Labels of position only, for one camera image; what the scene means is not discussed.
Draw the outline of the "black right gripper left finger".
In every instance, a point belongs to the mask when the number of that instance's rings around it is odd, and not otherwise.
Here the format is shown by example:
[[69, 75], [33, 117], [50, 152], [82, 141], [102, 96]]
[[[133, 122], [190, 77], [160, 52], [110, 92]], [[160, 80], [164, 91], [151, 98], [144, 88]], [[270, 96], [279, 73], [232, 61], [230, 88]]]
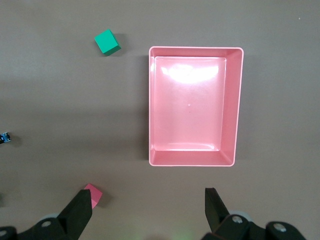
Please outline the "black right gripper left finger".
[[57, 217], [40, 220], [26, 231], [17, 233], [13, 226], [2, 226], [2, 240], [77, 240], [92, 217], [91, 192], [80, 190]]

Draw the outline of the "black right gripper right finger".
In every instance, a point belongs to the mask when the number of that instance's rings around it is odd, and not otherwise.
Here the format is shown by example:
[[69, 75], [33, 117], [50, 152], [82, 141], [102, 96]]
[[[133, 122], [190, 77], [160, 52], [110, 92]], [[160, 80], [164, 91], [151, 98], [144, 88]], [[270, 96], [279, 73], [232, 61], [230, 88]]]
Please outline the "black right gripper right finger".
[[305, 237], [293, 225], [282, 221], [270, 221], [265, 228], [256, 225], [239, 214], [229, 213], [215, 188], [206, 188], [205, 216], [210, 232], [204, 240], [304, 240]]

